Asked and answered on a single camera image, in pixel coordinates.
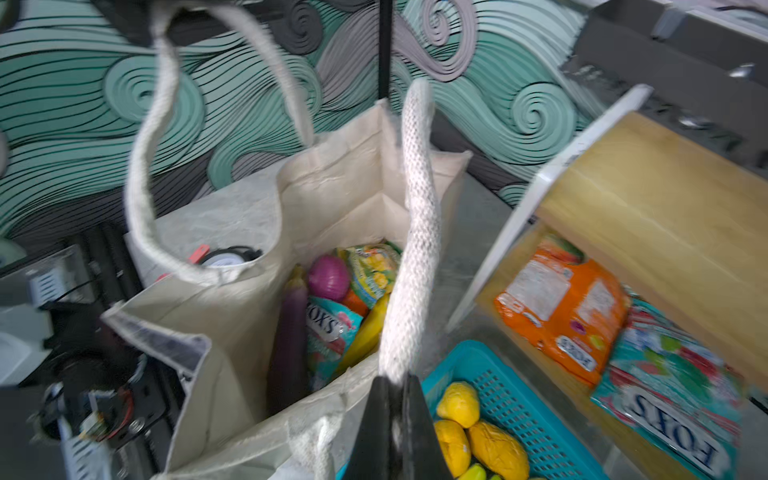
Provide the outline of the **purple eggplant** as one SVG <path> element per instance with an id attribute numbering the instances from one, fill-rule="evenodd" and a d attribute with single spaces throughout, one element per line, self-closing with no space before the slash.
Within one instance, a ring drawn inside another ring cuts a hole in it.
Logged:
<path id="1" fill-rule="evenodd" d="M 267 411 L 275 415 L 309 394 L 306 270 L 296 264 L 285 285 L 267 373 Z"/>

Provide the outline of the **beige canvas grocery bag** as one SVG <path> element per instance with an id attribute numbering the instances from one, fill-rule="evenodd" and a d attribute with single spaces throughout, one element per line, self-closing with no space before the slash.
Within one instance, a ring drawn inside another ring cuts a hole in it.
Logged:
<path id="1" fill-rule="evenodd" d="M 167 29 L 178 1 L 150 10 L 157 80 L 134 140 L 124 206 L 134 247 L 166 276 L 115 304 L 104 321 L 124 340 L 191 378 L 172 435 L 164 479 L 266 479 L 295 459 L 318 479 L 336 473 L 332 445 L 348 411 L 377 377 L 394 388 L 376 433 L 394 453 L 382 469 L 400 476 L 407 451 L 402 392 L 421 347 L 435 274 L 468 153 L 435 151 L 429 137 L 432 91 L 408 88 L 399 118 L 385 102 L 341 129 L 316 137 L 304 96 L 270 33 L 244 8 L 204 1 L 201 8 L 239 32 L 280 85 L 303 150 L 267 185 L 276 203 L 274 242 L 258 259 L 231 266 L 189 262 L 157 230 L 149 169 L 170 123 L 180 59 Z M 267 407 L 283 288 L 292 269 L 335 247 L 386 239 L 403 251 L 379 350 L 278 413 Z"/>

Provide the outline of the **orange fruit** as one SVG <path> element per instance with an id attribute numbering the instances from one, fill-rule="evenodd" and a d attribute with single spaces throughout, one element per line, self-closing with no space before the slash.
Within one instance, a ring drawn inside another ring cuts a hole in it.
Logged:
<path id="1" fill-rule="evenodd" d="M 341 304 L 363 318 L 365 318 L 370 311 L 366 303 L 352 289 L 348 290 L 347 294 L 341 300 Z"/>

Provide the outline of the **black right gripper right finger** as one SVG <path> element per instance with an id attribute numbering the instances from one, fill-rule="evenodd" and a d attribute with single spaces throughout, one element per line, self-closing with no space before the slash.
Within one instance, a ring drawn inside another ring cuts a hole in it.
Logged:
<path id="1" fill-rule="evenodd" d="M 406 377 L 402 402 L 401 460 L 404 479 L 452 479 L 419 379 Z"/>

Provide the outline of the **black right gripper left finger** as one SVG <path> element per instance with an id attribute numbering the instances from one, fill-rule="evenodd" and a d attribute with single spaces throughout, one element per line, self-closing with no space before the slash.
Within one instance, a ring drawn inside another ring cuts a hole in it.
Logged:
<path id="1" fill-rule="evenodd" d="M 388 479 L 391 450 L 391 383 L 377 376 L 370 388 L 363 418 L 343 480 Z"/>

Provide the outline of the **yellow-green candy bag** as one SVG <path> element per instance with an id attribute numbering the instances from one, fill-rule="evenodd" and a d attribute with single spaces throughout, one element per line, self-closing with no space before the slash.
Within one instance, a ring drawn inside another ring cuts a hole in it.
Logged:
<path id="1" fill-rule="evenodd" d="M 390 293 L 401 263 L 400 250 L 390 242 L 336 248 L 350 274 L 350 288 L 368 307 Z"/>

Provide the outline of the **purple onion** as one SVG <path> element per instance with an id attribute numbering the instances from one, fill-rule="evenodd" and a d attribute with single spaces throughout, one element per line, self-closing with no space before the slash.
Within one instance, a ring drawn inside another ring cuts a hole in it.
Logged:
<path id="1" fill-rule="evenodd" d="M 342 300 L 350 288 L 350 276 L 345 262 L 338 256 L 318 257 L 308 272 L 310 294 L 332 301 Z"/>

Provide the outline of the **single yellow banana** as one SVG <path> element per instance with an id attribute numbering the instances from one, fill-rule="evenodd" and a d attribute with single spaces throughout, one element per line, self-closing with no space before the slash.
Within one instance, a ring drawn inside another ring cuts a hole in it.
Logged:
<path id="1" fill-rule="evenodd" d="M 362 322 L 354 341 L 342 357 L 333 374 L 333 379 L 357 365 L 378 348 L 389 300 L 390 294 L 385 294 L 376 302 L 373 309 Z"/>

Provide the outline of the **green-red candy bag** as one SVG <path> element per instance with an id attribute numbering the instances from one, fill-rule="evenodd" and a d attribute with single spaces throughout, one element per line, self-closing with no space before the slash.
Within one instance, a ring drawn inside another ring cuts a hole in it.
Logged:
<path id="1" fill-rule="evenodd" d="M 315 392 L 331 381 L 364 317 L 335 301 L 310 296 L 305 318 L 309 389 Z"/>

